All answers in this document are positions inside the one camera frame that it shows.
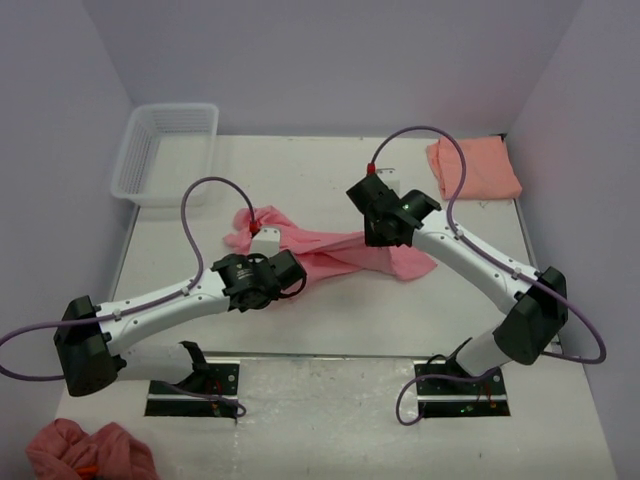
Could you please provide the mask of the pink t shirt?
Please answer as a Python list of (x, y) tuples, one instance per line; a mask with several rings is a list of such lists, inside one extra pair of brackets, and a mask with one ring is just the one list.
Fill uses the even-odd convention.
[(409, 282), (437, 268), (427, 254), (407, 246), (368, 247), (364, 233), (334, 233), (305, 230), (284, 213), (269, 205), (255, 210), (261, 227), (275, 227), (281, 233), (280, 247), (289, 249), (308, 274), (308, 282), (373, 271)]

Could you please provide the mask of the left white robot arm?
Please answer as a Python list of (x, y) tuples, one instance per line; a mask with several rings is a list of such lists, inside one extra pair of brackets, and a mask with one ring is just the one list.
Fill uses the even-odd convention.
[(206, 368), (193, 341), (146, 348), (142, 341), (182, 323), (234, 310), (261, 310), (306, 286), (307, 273), (289, 250), (272, 257), (229, 254), (195, 279), (119, 302), (72, 300), (53, 340), (72, 397), (118, 380), (180, 384)]

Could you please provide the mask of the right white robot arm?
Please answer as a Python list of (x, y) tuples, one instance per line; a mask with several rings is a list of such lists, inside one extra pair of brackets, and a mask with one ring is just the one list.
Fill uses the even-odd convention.
[(540, 273), (493, 250), (511, 268), (504, 271), (464, 244), (466, 233), (451, 228), (436, 200), (419, 190), (400, 197), (375, 174), (346, 195), (363, 215), (368, 247), (407, 246), (426, 253), (464, 277), (505, 315), (497, 326), (457, 347), (445, 361), (446, 374), (471, 378), (510, 362), (531, 365), (566, 323), (567, 308), (520, 277), (531, 276), (564, 296), (566, 279), (557, 269)]

